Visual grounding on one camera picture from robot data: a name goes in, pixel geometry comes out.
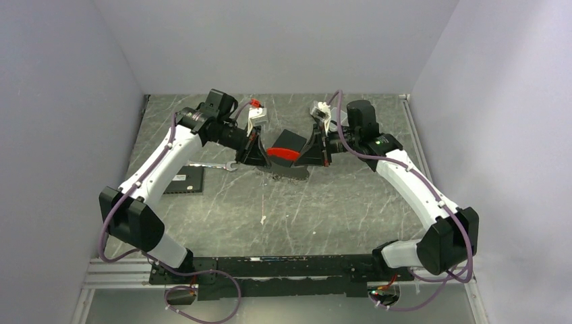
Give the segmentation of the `red and white keychain tag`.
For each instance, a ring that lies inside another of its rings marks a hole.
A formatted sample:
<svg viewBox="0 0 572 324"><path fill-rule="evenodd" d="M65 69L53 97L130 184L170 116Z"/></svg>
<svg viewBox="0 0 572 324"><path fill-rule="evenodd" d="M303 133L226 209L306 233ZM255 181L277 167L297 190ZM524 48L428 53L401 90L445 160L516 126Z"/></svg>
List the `red and white keychain tag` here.
<svg viewBox="0 0 572 324"><path fill-rule="evenodd" d="M258 167L262 172L278 178L305 181L310 172L306 166L295 166L294 162L299 157L299 152L289 148L271 147L266 150L269 164Z"/></svg>

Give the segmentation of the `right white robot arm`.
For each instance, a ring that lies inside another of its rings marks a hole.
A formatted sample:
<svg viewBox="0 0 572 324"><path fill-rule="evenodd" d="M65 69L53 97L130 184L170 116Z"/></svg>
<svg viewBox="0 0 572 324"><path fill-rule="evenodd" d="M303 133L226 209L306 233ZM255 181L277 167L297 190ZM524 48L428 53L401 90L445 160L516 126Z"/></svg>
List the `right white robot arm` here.
<svg viewBox="0 0 572 324"><path fill-rule="evenodd" d="M395 240L373 250L372 272L388 280L398 268L419 267L433 275L447 273L458 280L472 277L477 251L479 216L447 198L415 166L403 145L380 131L370 101L347 105L347 124L341 110L315 101L309 109L314 119L312 135L296 166L328 166L336 153L349 152L385 179L417 215L424 235L419 240Z"/></svg>

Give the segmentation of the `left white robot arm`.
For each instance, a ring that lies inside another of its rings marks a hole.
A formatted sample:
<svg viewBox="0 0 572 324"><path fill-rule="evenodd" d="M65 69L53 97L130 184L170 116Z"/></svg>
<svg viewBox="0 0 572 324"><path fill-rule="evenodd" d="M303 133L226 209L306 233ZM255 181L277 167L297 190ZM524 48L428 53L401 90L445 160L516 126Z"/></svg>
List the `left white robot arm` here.
<svg viewBox="0 0 572 324"><path fill-rule="evenodd" d="M237 163L270 165L260 130L241 129L232 119L237 106L230 94L212 89L197 108L186 107L171 116L165 138L138 171L118 188L107 186L101 191L98 199L103 226L98 253L102 261L118 261L105 256L107 237L112 236L160 263L176 283L192 278L193 252L168 235L154 208L178 171L207 142L234 150Z"/></svg>

